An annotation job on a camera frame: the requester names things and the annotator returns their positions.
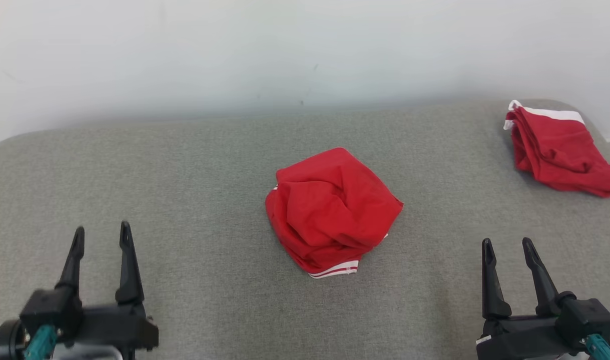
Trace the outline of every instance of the white stripe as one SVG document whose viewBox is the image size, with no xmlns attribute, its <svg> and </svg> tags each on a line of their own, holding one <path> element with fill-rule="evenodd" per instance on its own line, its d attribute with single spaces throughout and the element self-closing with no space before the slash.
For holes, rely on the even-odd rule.
<svg viewBox="0 0 610 360">
<path fill-rule="evenodd" d="M 476 340 L 476 345 L 486 342 L 487 340 L 491 339 L 492 336 L 491 335 L 487 335 L 486 337 L 481 337 L 478 340 Z"/>
<path fill-rule="evenodd" d="M 314 277 L 314 276 L 319 276 L 321 274 L 324 274 L 326 272 L 330 272 L 330 271 L 334 271 L 337 269 L 342 269 L 342 268 L 351 268 L 351 267 L 358 267 L 358 260 L 353 260 L 353 261 L 346 261 L 346 262 L 342 262 L 336 266 L 332 266 L 329 269 L 326 269 L 325 271 L 321 271 L 318 273 L 308 273 L 310 276 Z"/>
<path fill-rule="evenodd" d="M 322 279 L 322 278 L 327 278 L 328 276 L 334 276 L 334 275 L 353 274 L 357 271 L 358 271 L 358 269 L 349 269 L 349 270 L 343 270 L 343 271 L 335 271 L 332 273 L 326 273 L 325 275 L 321 275 L 321 276 L 313 276 L 312 274 L 309 274 L 309 276 L 311 276 L 314 279 Z"/>
<path fill-rule="evenodd" d="M 531 107 L 524 107 L 522 104 L 520 104 L 517 100 L 512 100 L 509 103 L 509 110 L 513 111 L 517 108 L 523 108 L 525 109 L 525 111 L 532 113 L 534 115 L 537 116 L 547 116 L 550 117 L 554 120 L 571 120 L 571 121 L 578 121 L 579 123 L 584 125 L 584 121 L 583 118 L 581 117 L 581 114 L 579 114 L 576 111 L 568 111 L 568 110 L 563 110 L 563 111 L 558 111 L 558 110 L 547 110 L 547 109 L 532 109 Z M 513 126 L 513 121 L 511 120 L 506 120 L 503 126 L 504 130 L 510 130 L 511 127 Z"/>
</svg>

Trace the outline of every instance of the gray padded surface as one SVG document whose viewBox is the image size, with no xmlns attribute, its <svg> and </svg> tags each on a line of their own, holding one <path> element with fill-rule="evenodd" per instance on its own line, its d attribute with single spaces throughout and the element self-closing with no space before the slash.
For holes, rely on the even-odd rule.
<svg viewBox="0 0 610 360">
<path fill-rule="evenodd" d="M 113 301 L 122 219 L 160 328 L 160 347 L 141 360 L 474 359 L 484 237 L 515 314 L 536 305 L 522 237 L 534 240 L 559 290 L 610 310 L 610 199 L 554 191 L 517 172 L 502 130 L 508 103 L 64 129 L 4 141 L 0 323 L 33 289 L 55 284 L 81 224 L 83 303 Z M 357 274 L 314 280 L 277 242 L 264 198 L 277 169 L 338 146 L 405 208 Z"/>
</svg>

